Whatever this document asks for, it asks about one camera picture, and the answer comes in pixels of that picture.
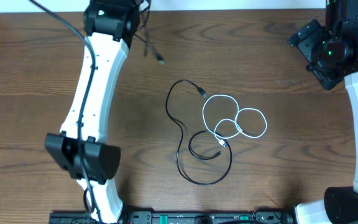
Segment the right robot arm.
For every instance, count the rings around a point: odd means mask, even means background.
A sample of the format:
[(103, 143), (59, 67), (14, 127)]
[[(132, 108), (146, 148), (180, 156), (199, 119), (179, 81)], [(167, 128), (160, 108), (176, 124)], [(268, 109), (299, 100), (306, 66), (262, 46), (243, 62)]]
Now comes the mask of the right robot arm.
[(288, 38), (324, 90), (344, 85), (355, 145), (352, 184), (328, 187), (321, 199), (297, 205), (297, 223), (358, 223), (358, 0), (325, 2), (325, 23), (313, 19)]

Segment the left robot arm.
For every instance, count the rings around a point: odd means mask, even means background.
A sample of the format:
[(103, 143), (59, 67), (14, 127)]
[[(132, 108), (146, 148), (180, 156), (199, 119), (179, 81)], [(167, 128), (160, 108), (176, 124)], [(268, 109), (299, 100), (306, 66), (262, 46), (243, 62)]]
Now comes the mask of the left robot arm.
[(45, 148), (85, 191), (94, 222), (119, 223), (124, 207), (114, 181), (121, 150), (106, 141), (114, 89), (140, 24), (140, 5), (141, 1), (90, 1), (84, 34), (51, 14), (80, 38), (85, 51), (70, 111), (59, 133), (46, 135)]

